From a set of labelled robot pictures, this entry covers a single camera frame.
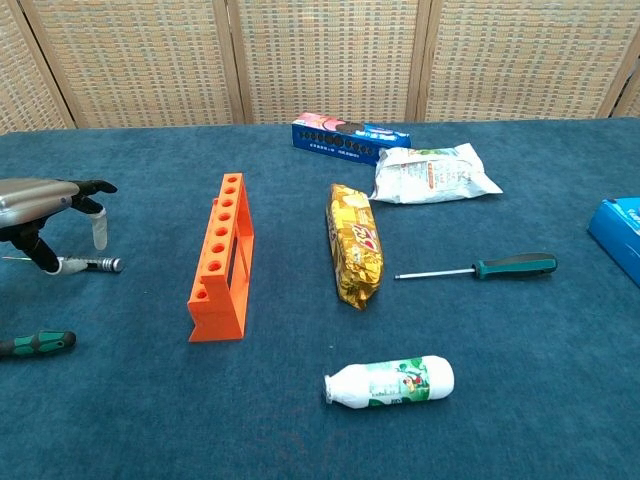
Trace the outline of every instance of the plastic bottle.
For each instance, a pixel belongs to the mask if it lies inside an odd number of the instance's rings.
[[[434,355],[390,362],[349,365],[325,375],[327,403],[351,408],[438,400],[453,391],[453,369]]]

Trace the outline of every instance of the test tube rack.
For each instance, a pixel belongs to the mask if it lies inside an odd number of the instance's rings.
[[[187,303],[189,342],[244,338],[254,232],[241,173],[227,173],[214,199]]]

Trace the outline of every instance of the screwdriver shaft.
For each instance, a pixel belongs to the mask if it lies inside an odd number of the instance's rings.
[[[473,268],[462,268],[460,270],[443,270],[441,272],[424,272],[424,273],[403,273],[402,275],[396,275],[396,280],[404,280],[407,278],[424,278],[424,277],[439,277],[441,275],[459,275],[462,273],[473,273]]]

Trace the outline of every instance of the white snack bag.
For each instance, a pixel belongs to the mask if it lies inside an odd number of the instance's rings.
[[[502,193],[484,173],[470,143],[454,148],[380,151],[370,200],[389,203],[438,203]]]

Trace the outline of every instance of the blue cardboard box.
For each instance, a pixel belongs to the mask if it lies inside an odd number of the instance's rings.
[[[381,148],[411,147],[408,133],[316,113],[303,113],[295,119],[291,134],[295,147],[373,166]]]
[[[588,231],[640,287],[640,197],[603,200]]]

